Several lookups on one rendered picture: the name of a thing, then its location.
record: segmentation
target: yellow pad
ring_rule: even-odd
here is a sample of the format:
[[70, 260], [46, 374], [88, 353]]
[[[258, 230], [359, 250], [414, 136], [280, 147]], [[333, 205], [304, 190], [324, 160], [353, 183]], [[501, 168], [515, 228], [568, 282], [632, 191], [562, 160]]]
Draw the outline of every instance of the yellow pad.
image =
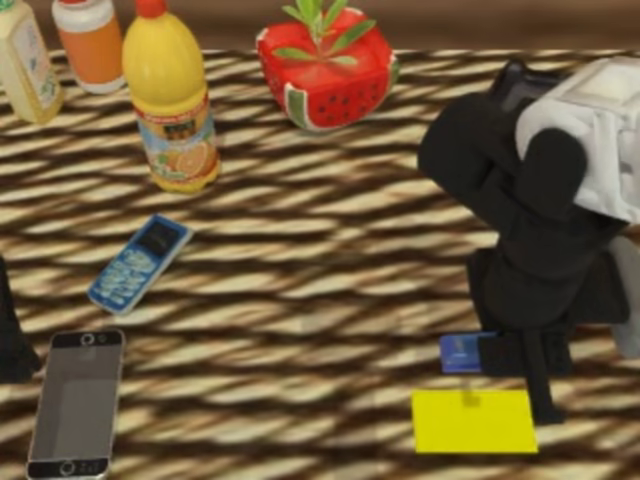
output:
[[524, 390], [413, 392], [417, 453], [538, 453]]

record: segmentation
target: home button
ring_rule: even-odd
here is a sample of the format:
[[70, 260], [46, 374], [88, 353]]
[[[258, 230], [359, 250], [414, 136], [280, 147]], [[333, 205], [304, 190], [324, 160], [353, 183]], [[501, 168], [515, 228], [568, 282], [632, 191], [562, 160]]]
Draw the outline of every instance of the home button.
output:
[[64, 462], [60, 466], [60, 473], [65, 477], [68, 477], [69, 475], [73, 475], [73, 472], [75, 472], [75, 470], [76, 470], [76, 465], [73, 462]]

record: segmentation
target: blue object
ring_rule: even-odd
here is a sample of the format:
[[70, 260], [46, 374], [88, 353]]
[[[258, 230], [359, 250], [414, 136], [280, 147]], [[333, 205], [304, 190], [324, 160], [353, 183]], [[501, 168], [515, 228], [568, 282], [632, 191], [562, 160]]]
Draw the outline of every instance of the blue object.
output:
[[114, 315], [129, 313], [191, 236], [187, 227], [153, 215], [93, 282], [89, 298]]
[[461, 333], [440, 337], [440, 359], [443, 373], [481, 373], [478, 339], [495, 333]]

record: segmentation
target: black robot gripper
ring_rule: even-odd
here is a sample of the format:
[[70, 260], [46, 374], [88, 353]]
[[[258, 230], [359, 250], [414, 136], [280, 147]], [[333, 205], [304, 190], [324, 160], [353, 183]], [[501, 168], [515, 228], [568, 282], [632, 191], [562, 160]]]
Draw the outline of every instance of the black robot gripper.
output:
[[587, 169], [581, 144], [542, 130], [521, 161], [515, 128], [524, 108], [565, 78], [509, 62], [487, 93], [451, 102], [418, 151], [420, 171], [498, 233], [467, 261], [482, 330], [485, 375], [524, 377], [536, 425], [563, 423], [549, 378], [569, 375], [577, 325], [617, 324], [630, 315], [606, 247], [627, 223], [573, 200]]
[[7, 266], [0, 256], [0, 384], [26, 383], [41, 368], [40, 358], [20, 328]]

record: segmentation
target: watermelon slice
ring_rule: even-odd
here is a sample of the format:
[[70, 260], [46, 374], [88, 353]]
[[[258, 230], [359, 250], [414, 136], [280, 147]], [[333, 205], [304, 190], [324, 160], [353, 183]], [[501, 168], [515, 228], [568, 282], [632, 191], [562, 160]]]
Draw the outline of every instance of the watermelon slice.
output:
[[[258, 55], [269, 89], [299, 127], [324, 131], [349, 125], [378, 108], [391, 91], [400, 65], [377, 27], [334, 57], [322, 53], [331, 52], [345, 32], [367, 20], [360, 10], [343, 8], [319, 41], [314, 42], [303, 22], [273, 25], [258, 35]], [[301, 58], [282, 58], [277, 54], [282, 49], [295, 50]]]

